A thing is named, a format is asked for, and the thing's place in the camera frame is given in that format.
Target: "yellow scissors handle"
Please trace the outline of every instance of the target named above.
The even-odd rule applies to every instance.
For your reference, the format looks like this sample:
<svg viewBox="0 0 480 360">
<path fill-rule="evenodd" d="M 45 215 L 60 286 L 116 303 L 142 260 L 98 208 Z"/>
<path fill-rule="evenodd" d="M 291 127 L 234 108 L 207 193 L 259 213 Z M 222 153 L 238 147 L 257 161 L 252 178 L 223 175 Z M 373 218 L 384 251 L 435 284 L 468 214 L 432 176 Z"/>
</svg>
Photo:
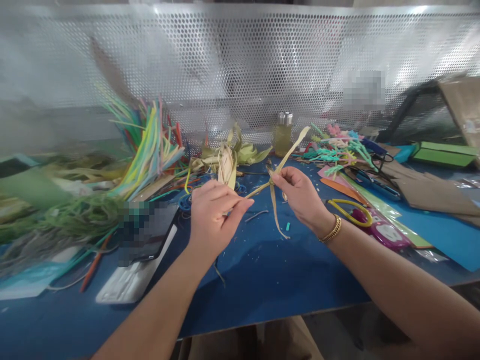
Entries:
<svg viewBox="0 0 480 360">
<path fill-rule="evenodd" d="M 331 200 L 328 200 L 327 203 L 332 205 L 343 216 L 345 216 L 348 220 L 350 220 L 352 223 L 354 223 L 357 226 L 360 226 L 362 228 L 369 228 L 370 226 L 372 226 L 372 223 L 374 222 L 372 219 L 372 215 L 370 215 L 369 211 L 366 208 L 364 208 L 362 205 L 357 204 L 356 202 L 353 202 L 350 200 L 342 200 L 342 199 L 331 199 Z M 357 219 L 353 218 L 348 212 L 342 209 L 338 204 L 349 204 L 358 208 L 362 213 L 365 214 L 366 222 L 360 222 Z"/>
</svg>

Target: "bracelet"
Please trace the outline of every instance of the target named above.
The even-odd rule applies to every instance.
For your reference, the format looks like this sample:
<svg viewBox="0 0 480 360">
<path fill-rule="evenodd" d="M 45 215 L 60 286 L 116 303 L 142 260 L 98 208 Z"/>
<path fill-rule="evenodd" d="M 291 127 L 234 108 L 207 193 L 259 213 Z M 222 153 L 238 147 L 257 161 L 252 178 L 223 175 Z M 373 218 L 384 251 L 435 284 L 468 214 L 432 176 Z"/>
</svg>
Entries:
<svg viewBox="0 0 480 360">
<path fill-rule="evenodd" d="M 332 231 L 330 231 L 330 233 L 324 238 L 318 238 L 318 240 L 320 240 L 324 244 L 327 244 L 330 240 L 336 237 L 340 232 L 340 228 L 342 227 L 342 219 L 337 214 L 334 214 L 334 215 L 335 215 L 335 226 L 333 227 Z"/>
</svg>

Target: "green box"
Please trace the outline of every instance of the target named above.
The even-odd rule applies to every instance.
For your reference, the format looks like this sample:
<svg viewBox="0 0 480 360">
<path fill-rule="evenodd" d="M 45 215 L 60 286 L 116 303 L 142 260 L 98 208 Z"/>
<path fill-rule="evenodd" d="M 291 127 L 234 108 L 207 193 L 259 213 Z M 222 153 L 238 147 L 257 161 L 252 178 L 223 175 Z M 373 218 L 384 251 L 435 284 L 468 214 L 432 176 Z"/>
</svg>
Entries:
<svg viewBox="0 0 480 360">
<path fill-rule="evenodd" d="M 477 158 L 478 154 L 479 149 L 472 146 L 422 141 L 416 144 L 412 158 L 431 163 L 466 167 Z"/>
</svg>

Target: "table surface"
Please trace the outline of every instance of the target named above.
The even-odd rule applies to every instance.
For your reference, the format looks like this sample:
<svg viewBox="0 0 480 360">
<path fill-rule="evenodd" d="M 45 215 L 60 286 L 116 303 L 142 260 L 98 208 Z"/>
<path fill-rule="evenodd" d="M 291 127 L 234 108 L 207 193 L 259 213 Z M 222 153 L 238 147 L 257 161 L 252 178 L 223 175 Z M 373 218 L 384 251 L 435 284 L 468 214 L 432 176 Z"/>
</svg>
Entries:
<svg viewBox="0 0 480 360">
<path fill-rule="evenodd" d="M 300 168 L 319 189 L 323 199 L 345 198 L 323 185 L 313 165 L 289 161 Z M 264 172 L 261 164 L 244 168 Z M 269 180 L 264 175 L 246 175 L 239 179 L 250 191 Z M 291 239 L 277 231 L 270 191 L 254 197 L 255 204 L 244 219 L 269 210 L 248 223 L 241 222 L 235 237 L 218 260 L 218 269 L 226 287 L 211 268 L 201 281 L 186 315 L 181 337 L 221 329 L 265 322 L 288 316 L 333 310 L 369 301 L 353 275 L 328 248 L 294 216 L 287 203 L 282 204 L 276 189 L 280 227 Z M 394 205 L 405 224 L 427 241 L 431 220 L 406 204 Z M 456 230 L 478 236 L 478 229 L 460 221 Z M 178 232 L 160 263 L 150 289 L 182 252 L 188 242 L 189 220 L 181 220 Z M 451 236 L 448 229 L 434 236 Z M 480 270 L 469 272 L 454 261 L 431 263 L 413 249 L 404 257 L 449 286 L 480 280 Z M 105 255 L 88 290 L 80 294 L 80 283 L 66 290 L 45 291 L 36 298 L 0 301 L 0 349 L 4 359 L 74 359 L 92 355 L 134 309 L 134 305 L 100 305 L 95 296 L 115 270 L 117 251 Z"/>
</svg>

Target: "yellow liquid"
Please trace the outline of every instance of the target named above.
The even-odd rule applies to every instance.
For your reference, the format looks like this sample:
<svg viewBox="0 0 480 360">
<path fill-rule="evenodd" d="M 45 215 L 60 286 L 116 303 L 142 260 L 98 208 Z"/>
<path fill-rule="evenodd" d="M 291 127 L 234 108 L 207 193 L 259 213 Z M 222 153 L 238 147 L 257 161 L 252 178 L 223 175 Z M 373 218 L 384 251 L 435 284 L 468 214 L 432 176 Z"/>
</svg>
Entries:
<svg viewBox="0 0 480 360">
<path fill-rule="evenodd" d="M 275 128 L 274 148 L 275 155 L 283 158 L 292 147 L 292 125 L 277 125 Z"/>
</svg>

